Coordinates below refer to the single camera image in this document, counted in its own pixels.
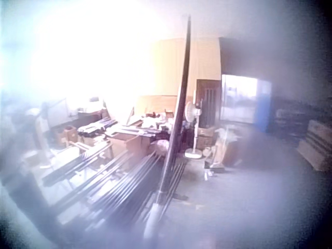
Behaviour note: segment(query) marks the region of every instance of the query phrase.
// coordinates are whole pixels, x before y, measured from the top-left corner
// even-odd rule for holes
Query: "stack of wooden boards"
[[[316,120],[310,120],[306,138],[300,141],[297,150],[315,170],[331,170],[332,128]]]

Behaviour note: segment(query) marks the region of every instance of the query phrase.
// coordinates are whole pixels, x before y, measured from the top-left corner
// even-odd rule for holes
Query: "wooden door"
[[[198,79],[196,85],[196,104],[202,109],[199,118],[200,128],[217,125],[220,119],[222,82],[212,79]]]

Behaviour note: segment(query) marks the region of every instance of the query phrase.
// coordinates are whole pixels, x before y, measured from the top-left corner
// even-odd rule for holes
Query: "concrete floor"
[[[240,130],[236,167],[206,182],[203,161],[188,164],[177,193],[189,200],[172,201],[160,248],[312,248],[317,242],[311,236],[327,222],[330,175],[313,171],[287,144],[252,127]]]

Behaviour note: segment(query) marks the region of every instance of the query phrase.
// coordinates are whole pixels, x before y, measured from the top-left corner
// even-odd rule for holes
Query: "white standing fan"
[[[195,107],[192,102],[188,102],[185,108],[185,118],[188,122],[193,122],[196,119],[195,124],[195,137],[193,139],[193,148],[187,149],[185,151],[185,157],[199,159],[202,157],[202,152],[199,149],[196,149],[197,137],[198,137],[198,121],[199,115],[201,115],[201,109]]]

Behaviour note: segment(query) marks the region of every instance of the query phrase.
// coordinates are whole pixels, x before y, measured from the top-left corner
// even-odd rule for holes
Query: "wooden board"
[[[145,95],[140,96],[135,104],[135,115],[145,113],[163,113],[167,111],[175,112],[177,96],[166,95]],[[192,96],[187,96],[186,102],[192,101]]]

